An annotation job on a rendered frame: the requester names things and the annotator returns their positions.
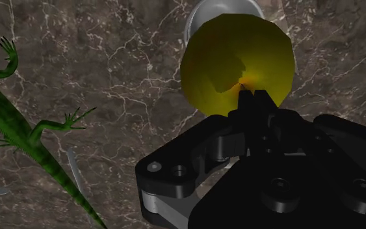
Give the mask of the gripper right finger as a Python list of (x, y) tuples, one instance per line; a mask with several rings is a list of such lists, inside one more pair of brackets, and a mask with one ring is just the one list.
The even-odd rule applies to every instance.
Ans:
[(267, 112), (267, 126), (285, 154), (306, 153), (306, 146), (330, 155), (344, 154), (366, 170), (366, 126), (332, 114), (305, 120), (291, 109), (280, 109), (265, 90), (256, 90), (255, 99)]

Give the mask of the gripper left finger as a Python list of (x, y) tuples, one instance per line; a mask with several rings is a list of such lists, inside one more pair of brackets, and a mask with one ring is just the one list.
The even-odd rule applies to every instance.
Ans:
[(189, 217), (200, 201), (196, 188), (232, 157), (246, 153), (242, 112), (253, 102), (249, 90), (239, 93), (229, 116), (208, 116), (141, 159), (135, 174), (142, 216), (169, 229), (189, 229)]

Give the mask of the grey knife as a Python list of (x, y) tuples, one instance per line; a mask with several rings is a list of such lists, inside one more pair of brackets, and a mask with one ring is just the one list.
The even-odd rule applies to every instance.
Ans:
[(77, 163), (75, 160), (75, 154), (74, 154), (74, 151), (72, 148), (68, 149), (67, 156), (68, 156), (68, 161), (69, 161), (73, 176), (75, 178), (75, 182), (77, 184), (78, 190), (81, 192), (81, 194), (83, 196), (85, 196), (85, 192), (81, 185), (81, 176), (80, 176), (79, 169), (78, 169), (78, 166), (77, 166)]

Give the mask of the silver metal bowl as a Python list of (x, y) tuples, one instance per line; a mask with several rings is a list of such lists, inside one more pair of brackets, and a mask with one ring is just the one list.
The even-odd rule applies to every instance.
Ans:
[(265, 19), (256, 0), (201, 0), (190, 12), (183, 32), (187, 47), (191, 36), (207, 21), (221, 14), (250, 14)]

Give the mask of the green toy lizard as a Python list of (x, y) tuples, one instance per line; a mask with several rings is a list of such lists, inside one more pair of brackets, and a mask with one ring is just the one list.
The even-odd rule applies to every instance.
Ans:
[[(0, 79), (2, 79), (10, 77), (16, 71), (19, 59), (15, 43), (12, 40), (10, 41), (2, 37), (0, 46), (8, 55), (6, 58), (8, 61), (6, 68), (0, 70)], [(72, 181), (40, 140), (45, 129), (57, 131), (75, 129), (74, 124), (86, 115), (89, 115), (93, 110), (91, 108), (80, 116), (77, 116), (77, 112), (65, 114), (63, 123), (41, 120), (32, 128), (25, 117), (0, 91), (0, 133), (3, 135), (3, 138), (0, 140), (0, 147), (13, 146), (15, 150), (21, 150), (26, 156), (38, 163), (102, 229), (108, 229), (84, 194), (79, 190), (77, 184)]]

